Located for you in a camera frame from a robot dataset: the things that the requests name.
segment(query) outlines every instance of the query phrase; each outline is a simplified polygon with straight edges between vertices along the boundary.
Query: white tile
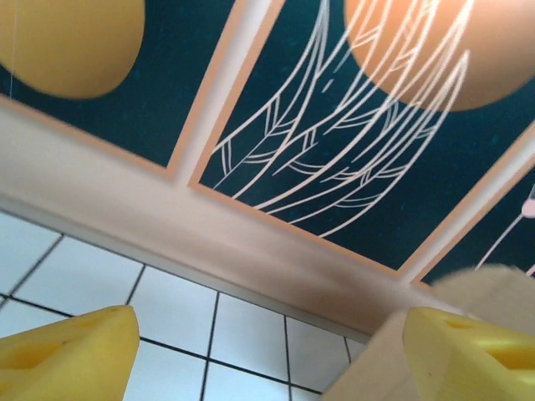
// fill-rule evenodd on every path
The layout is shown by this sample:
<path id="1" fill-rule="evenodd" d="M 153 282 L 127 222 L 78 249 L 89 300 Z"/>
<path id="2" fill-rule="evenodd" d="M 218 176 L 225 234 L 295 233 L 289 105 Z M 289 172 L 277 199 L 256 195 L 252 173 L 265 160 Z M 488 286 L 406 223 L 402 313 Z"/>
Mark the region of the white tile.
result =
<path id="1" fill-rule="evenodd" d="M 284 316 L 222 294 L 210 356 L 288 380 Z"/>
<path id="2" fill-rule="evenodd" d="M 205 363 L 142 341 L 124 401 L 199 401 Z"/>
<path id="3" fill-rule="evenodd" d="M 320 397 L 316 393 L 292 387 L 292 401 L 319 401 Z"/>
<path id="4" fill-rule="evenodd" d="M 204 401 L 288 401 L 288 386 L 210 363 Z"/>
<path id="5" fill-rule="evenodd" d="M 216 292 L 147 267 L 130 305 L 141 336 L 206 355 Z"/>
<path id="6" fill-rule="evenodd" d="M 343 337 L 291 318 L 288 353 L 292 383 L 321 392 L 349 366 Z"/>
<path id="7" fill-rule="evenodd" d="M 347 338 L 348 342 L 348 348 L 349 348 L 349 355 L 351 355 L 351 360 L 354 361 L 359 354 L 364 350 L 364 347 L 366 346 L 363 343 L 358 343 L 355 340 L 351 340 Z"/>
<path id="8" fill-rule="evenodd" d="M 46 326 L 64 320 L 65 317 L 30 307 L 16 301 L 8 301 L 0 309 L 0 338 L 26 332 L 36 327 Z"/>
<path id="9" fill-rule="evenodd" d="M 58 238 L 57 232 L 0 213 L 0 292 L 12 291 Z"/>
<path id="10" fill-rule="evenodd" d="M 17 297 L 73 315 L 126 302 L 141 264 L 64 238 L 17 291 Z"/>

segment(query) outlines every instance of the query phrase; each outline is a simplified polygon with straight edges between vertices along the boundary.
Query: orange circle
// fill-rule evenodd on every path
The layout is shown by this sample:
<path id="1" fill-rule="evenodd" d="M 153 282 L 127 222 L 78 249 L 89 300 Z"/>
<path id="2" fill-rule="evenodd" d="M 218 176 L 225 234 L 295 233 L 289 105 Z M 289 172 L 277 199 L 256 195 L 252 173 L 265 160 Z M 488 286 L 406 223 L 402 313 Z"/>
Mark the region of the orange circle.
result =
<path id="1" fill-rule="evenodd" d="M 424 66 L 425 62 L 439 46 L 446 36 L 448 29 L 454 23 L 467 0 L 420 0 L 416 9 L 424 4 L 438 2 L 435 18 L 431 24 L 425 42 L 416 57 L 414 65 L 407 74 L 405 83 L 410 82 Z M 354 43 L 359 30 L 364 27 L 369 30 L 380 24 L 387 7 L 386 0 L 379 0 L 375 10 L 370 10 L 371 1 L 345 0 L 345 22 L 349 24 L 355 10 L 362 6 L 362 11 L 355 24 L 349 30 L 349 44 Z M 417 24 L 416 35 L 412 39 L 402 36 L 402 39 L 393 47 L 394 51 L 385 58 L 389 46 L 400 31 L 405 15 L 409 12 L 412 0 L 393 0 L 383 30 L 372 48 L 373 41 L 353 48 L 353 55 L 364 73 L 387 93 L 391 93 L 397 84 L 404 69 L 398 69 L 385 76 L 396 62 L 400 50 L 405 42 L 410 41 L 410 47 L 416 44 L 417 38 L 423 32 L 423 23 Z M 535 76 L 535 1 L 533 0 L 475 0 L 466 30 L 461 37 L 453 58 L 447 64 L 446 73 L 441 76 L 443 83 L 447 74 L 452 71 L 456 61 L 466 50 L 470 51 L 470 58 L 466 77 L 461 92 L 453 104 L 454 110 L 475 109 L 513 93 Z M 430 74 L 423 74 L 414 85 L 399 96 L 399 100 L 410 103 L 421 84 Z"/>
<path id="2" fill-rule="evenodd" d="M 92 99 L 123 82 L 144 30 L 145 0 L 5 0 L 0 63 L 39 92 Z"/>

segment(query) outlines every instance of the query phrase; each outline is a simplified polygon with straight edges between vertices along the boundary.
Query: grout line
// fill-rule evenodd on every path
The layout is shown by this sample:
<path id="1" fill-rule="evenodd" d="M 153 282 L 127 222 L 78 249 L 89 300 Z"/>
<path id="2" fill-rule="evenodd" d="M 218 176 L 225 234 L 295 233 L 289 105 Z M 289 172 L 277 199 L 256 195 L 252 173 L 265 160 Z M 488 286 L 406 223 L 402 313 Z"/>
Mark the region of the grout line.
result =
<path id="1" fill-rule="evenodd" d="M 288 382 L 292 383 L 292 375 L 290 374 L 290 347 L 288 345 L 288 320 L 284 316 L 284 346 L 286 348 L 286 369 L 288 370 Z M 289 400 L 292 401 L 292 387 L 288 386 Z"/>
<path id="2" fill-rule="evenodd" d="M 231 363 L 223 362 L 223 361 L 220 361 L 218 359 L 211 359 L 210 358 L 209 361 L 211 363 L 215 363 L 217 365 L 225 366 L 227 368 L 232 368 L 234 370 L 239 370 L 240 372 L 249 373 L 249 374 L 252 374 L 254 376 L 258 376 L 260 378 L 266 378 L 268 380 L 271 380 L 272 382 L 277 382 L 277 383 L 280 383 L 280 384 L 287 384 L 288 386 L 290 384 L 287 380 L 282 380 L 280 378 L 274 378 L 273 376 L 267 376 L 266 374 L 255 372 L 254 370 L 245 369 L 245 368 L 242 368 L 242 367 L 239 367 L 239 366 L 236 366 L 236 365 L 232 365 Z"/>
<path id="3" fill-rule="evenodd" d="M 14 295 L 8 295 L 8 299 L 10 299 L 11 301 L 23 303 L 25 305 L 28 305 L 29 307 L 36 307 L 37 309 L 43 309 L 44 311 L 47 311 L 47 312 L 56 313 L 58 315 L 62 315 L 63 317 L 74 316 L 74 315 L 71 315 L 70 313 L 62 312 L 57 309 L 52 309 L 51 307 L 45 307 L 44 305 L 39 305 L 38 303 L 34 303 L 34 302 L 27 301 L 22 298 L 15 297 Z"/>
<path id="4" fill-rule="evenodd" d="M 211 320 L 211 329 L 210 329 L 210 339 L 208 340 L 208 352 L 206 354 L 206 365 L 204 367 L 204 374 L 202 376 L 202 386 L 201 386 L 201 401 L 204 400 L 204 394 L 206 392 L 206 381 L 208 380 L 208 369 L 210 367 L 210 354 L 211 354 L 211 345 L 214 341 L 214 332 L 216 331 L 216 318 L 217 318 L 217 309 L 219 308 L 219 295 L 220 292 L 216 294 L 216 302 L 214 304 L 214 315 Z"/>
<path id="5" fill-rule="evenodd" d="M 125 305 L 130 305 L 130 301 L 132 301 L 132 297 L 134 296 L 135 290 L 137 290 L 137 286 L 140 284 L 141 276 L 143 276 L 143 273 L 145 272 L 145 268 L 147 265 L 143 265 L 140 270 L 140 274 L 137 275 L 137 278 L 135 279 L 134 286 L 132 287 L 132 291 L 130 291 L 130 294 L 128 295 L 128 298 L 126 299 Z"/>
<path id="6" fill-rule="evenodd" d="M 300 386 L 299 384 L 292 384 L 292 387 L 298 388 L 300 390 L 308 391 L 309 393 L 314 393 L 314 394 L 317 394 L 317 395 L 322 395 L 323 394 L 321 391 L 314 390 L 313 388 Z"/>
<path id="7" fill-rule="evenodd" d="M 11 297 L 15 292 L 19 290 L 19 288 L 37 271 L 38 267 L 41 266 L 41 263 L 52 253 L 52 251 L 55 249 L 56 246 L 63 240 L 64 235 L 60 234 L 58 239 L 53 242 L 51 246 L 48 247 L 48 249 L 44 252 L 43 255 L 33 264 L 32 267 L 26 272 L 26 274 L 21 278 L 17 284 L 15 284 L 15 287 L 9 292 L 8 297 Z"/>
<path id="8" fill-rule="evenodd" d="M 348 339 L 347 337 L 344 337 L 344 344 L 345 344 L 345 350 L 347 351 L 348 353 L 348 359 L 349 359 L 349 363 L 351 363 L 351 352 L 349 351 L 349 344 L 348 344 Z"/>
<path id="9" fill-rule="evenodd" d="M 203 359 L 205 361 L 208 360 L 207 357 L 205 357 L 204 355 L 200 355 L 199 353 L 194 353 L 192 351 L 187 351 L 185 349 L 182 349 L 182 348 L 178 348 L 178 347 L 174 347 L 172 345 L 169 345 L 169 344 L 165 344 L 165 343 L 161 343 L 159 341 L 156 341 L 156 340 L 152 340 L 150 338 L 147 338 L 147 337 L 140 337 L 140 340 L 141 341 L 145 341 L 146 343 L 149 343 L 149 344 L 152 344 L 152 345 L 156 345 L 158 347 L 162 347 L 162 348 L 167 348 L 171 351 L 176 351 L 178 353 L 184 353 L 185 355 L 189 355 L 190 357 L 195 357 L 195 358 L 199 358 L 199 359 Z"/>
<path id="10" fill-rule="evenodd" d="M 10 301 L 15 301 L 15 302 L 20 302 L 20 303 L 23 303 L 25 305 L 28 305 L 29 307 L 36 307 L 37 309 L 41 309 L 41 310 L 44 310 L 44 311 L 47 311 L 47 312 L 51 312 L 51 313 L 56 313 L 56 314 L 61 315 L 63 317 L 73 317 L 73 316 L 75 316 L 75 315 L 71 315 L 70 313 L 59 311 L 58 309 L 53 309 L 51 307 L 45 307 L 44 305 L 40 305 L 38 303 L 34 303 L 34 302 L 27 301 L 27 300 L 22 299 L 22 298 L 15 297 L 14 295 L 6 295 L 6 294 L 1 294 L 0 293 L 0 296 L 5 297 L 5 301 L 10 300 Z M 214 333 L 214 329 L 213 328 L 215 326 L 215 321 L 216 321 L 217 304 L 218 304 L 218 302 L 219 302 L 219 293 L 217 293 L 216 305 L 215 305 L 215 308 L 214 308 L 214 317 L 213 317 L 213 320 L 212 320 L 212 330 L 211 330 L 210 342 L 208 344 L 208 352 L 211 351 L 211 343 L 212 343 L 212 340 L 213 340 L 213 333 Z M 161 342 L 159 342 L 157 340 L 153 340 L 151 338 L 140 337 L 140 340 L 144 341 L 146 343 L 150 343 L 152 345 L 156 345 L 158 347 L 169 349 L 171 351 L 175 351 L 175 352 L 178 352 L 178 353 L 183 353 L 185 355 L 189 355 L 189 356 L 194 357 L 194 358 L 202 359 L 202 360 L 206 361 L 206 373 L 207 373 L 208 363 L 216 363 L 218 365 L 222 365 L 222 366 L 225 366 L 227 368 L 232 368 L 232 369 L 238 370 L 240 372 L 249 373 L 249 374 L 251 374 L 253 376 L 258 376 L 258 377 L 261 377 L 261 378 L 265 378 L 265 379 L 271 380 L 273 382 L 287 384 L 288 386 L 291 385 L 292 387 L 300 388 L 302 390 L 309 391 L 310 393 L 321 394 L 321 392 L 319 392 L 318 390 L 314 390 L 312 388 L 300 386 L 298 384 L 291 384 L 289 381 L 281 380 L 280 378 L 274 378 L 272 376 L 267 376 L 266 374 L 263 374 L 263 373 L 259 373 L 259 372 L 255 372 L 253 370 L 241 368 L 239 366 L 232 365 L 231 363 L 226 363 L 226 362 L 220 361 L 218 359 L 212 359 L 212 358 L 209 357 L 209 354 L 208 354 L 208 356 L 204 356 L 204 355 L 201 355 L 199 353 L 194 353 L 192 351 L 188 351 L 188 350 L 183 349 L 183 348 L 178 348 L 178 347 L 172 346 L 170 344 L 161 343 Z M 203 388 L 205 386 L 205 382 L 206 382 L 206 378 L 203 380 Z"/>

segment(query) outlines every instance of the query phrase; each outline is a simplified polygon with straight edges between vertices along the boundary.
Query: yellow sponge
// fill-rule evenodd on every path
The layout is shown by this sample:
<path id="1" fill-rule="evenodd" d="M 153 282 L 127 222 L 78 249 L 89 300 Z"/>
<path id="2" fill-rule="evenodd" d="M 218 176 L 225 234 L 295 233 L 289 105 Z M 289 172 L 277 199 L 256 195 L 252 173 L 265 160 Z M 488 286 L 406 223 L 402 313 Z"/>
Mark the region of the yellow sponge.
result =
<path id="1" fill-rule="evenodd" d="M 535 400 L 532 336 L 415 307 L 403 341 L 422 401 Z"/>
<path id="2" fill-rule="evenodd" d="M 139 346 L 131 307 L 0 339 L 0 401 L 120 401 Z"/>

